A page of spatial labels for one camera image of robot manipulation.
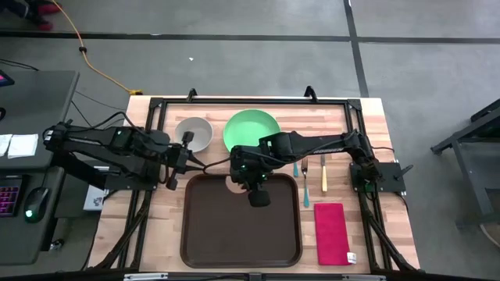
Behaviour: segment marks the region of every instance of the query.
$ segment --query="keyboard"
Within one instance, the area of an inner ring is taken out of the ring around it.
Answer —
[[[0,187],[0,217],[14,216],[20,187]]]
[[[0,218],[16,216],[22,201],[22,184],[26,182],[26,175],[0,176]]]

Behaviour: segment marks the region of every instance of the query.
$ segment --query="computer mouse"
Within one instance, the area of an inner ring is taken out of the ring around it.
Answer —
[[[36,223],[44,218],[49,191],[46,187],[37,187],[30,191],[24,201],[24,219],[27,222]]]

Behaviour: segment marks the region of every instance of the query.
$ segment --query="wooden handle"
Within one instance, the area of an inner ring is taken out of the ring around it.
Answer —
[[[328,191],[328,186],[327,186],[327,167],[323,166],[322,170],[323,171],[321,172],[321,190],[323,192],[327,192]]]

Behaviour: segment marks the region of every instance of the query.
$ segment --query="plastic tray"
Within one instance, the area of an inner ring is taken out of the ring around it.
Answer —
[[[271,205],[253,208],[225,176],[199,175],[186,187],[180,256],[192,268],[288,267],[302,255],[297,183],[285,174],[264,183]]]

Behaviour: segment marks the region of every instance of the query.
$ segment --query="yellow cable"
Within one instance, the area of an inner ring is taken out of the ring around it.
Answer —
[[[54,5],[57,6],[57,8],[59,9],[59,11],[62,12],[62,14],[66,17],[66,19],[68,20],[68,22],[70,22],[71,24],[71,27],[73,28],[73,30],[75,31],[75,33],[77,34],[78,36],[78,40],[80,41],[80,46],[82,48],[85,48],[85,45],[84,45],[84,41],[81,39],[81,36],[80,36],[80,32],[78,32],[78,29],[77,27],[75,27],[75,25],[73,24],[73,21],[70,19],[70,17],[66,14],[66,12],[64,12],[63,8],[61,8],[61,6],[59,4],[57,4],[57,2],[55,0],[52,0],[52,3],[54,3]],[[127,91],[129,94],[131,95],[136,95],[136,94],[142,94],[142,91],[141,90],[131,90],[127,87],[125,87],[123,84],[121,84],[120,82],[118,82],[117,80],[113,79],[112,77],[104,74],[102,71],[100,71],[99,69],[96,69],[95,67],[93,67],[93,65],[88,61],[88,57],[87,57],[87,53],[86,53],[87,49],[85,48],[84,50],[80,50],[81,54],[84,56],[84,59],[85,59],[85,62],[87,63],[88,67],[90,67],[92,70],[94,70],[96,73],[100,74],[101,76],[103,76],[104,78],[112,81],[113,83],[115,83],[116,85],[120,86],[121,88],[123,88],[125,91]]]

